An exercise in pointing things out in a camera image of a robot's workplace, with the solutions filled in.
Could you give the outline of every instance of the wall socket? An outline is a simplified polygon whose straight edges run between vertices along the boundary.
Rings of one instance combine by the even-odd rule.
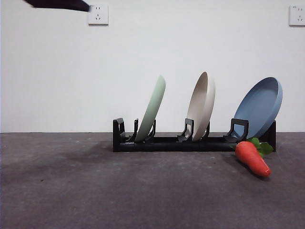
[[[109,8],[107,4],[90,5],[88,12],[89,25],[109,25]]]
[[[305,26],[305,6],[289,7],[289,25]]]

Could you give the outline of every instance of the orange carrot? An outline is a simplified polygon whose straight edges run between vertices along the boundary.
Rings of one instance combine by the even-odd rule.
[[[258,153],[252,142],[240,142],[235,148],[237,158],[248,165],[255,174],[267,177],[271,174],[271,170]]]

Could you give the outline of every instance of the blue plate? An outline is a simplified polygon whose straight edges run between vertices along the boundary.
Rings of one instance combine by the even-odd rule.
[[[249,121],[247,138],[261,137],[275,120],[282,103],[283,89],[280,82],[268,77],[258,82],[240,103],[234,118]],[[240,137],[244,127],[236,125],[231,136]]]

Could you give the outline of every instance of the black dish rack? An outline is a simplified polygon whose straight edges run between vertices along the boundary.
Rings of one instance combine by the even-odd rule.
[[[190,126],[191,134],[185,136],[187,126]],[[240,137],[231,136],[235,125],[244,127],[244,133]],[[153,123],[152,131],[143,142],[135,143],[134,140],[138,131],[138,119],[134,121],[134,133],[129,137],[125,136],[124,120],[122,118],[113,121],[113,151],[114,152],[230,152],[241,141],[245,141],[249,131],[249,121],[233,118],[231,120],[230,131],[223,136],[209,136],[210,123],[205,131],[205,135],[196,142],[192,141],[194,130],[194,120],[186,118],[184,131],[181,135],[170,137],[155,137],[156,120]],[[276,122],[274,121],[269,129],[259,138],[260,142],[269,143],[274,151],[276,150]]]

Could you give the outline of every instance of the plate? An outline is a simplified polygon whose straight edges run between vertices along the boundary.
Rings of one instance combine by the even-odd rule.
[[[162,76],[159,76],[134,142],[138,143],[144,141],[149,134],[161,105],[165,87],[165,79]]]
[[[283,99],[283,89],[280,82],[268,77],[258,82],[240,103],[234,118],[249,121],[247,138],[261,137],[275,120]],[[240,137],[244,132],[237,125],[231,136]]]
[[[192,141],[198,141],[205,133],[210,122],[215,101],[215,83],[206,72],[199,77],[191,97],[187,118],[194,120]],[[188,137],[191,128],[188,126],[185,136]]]

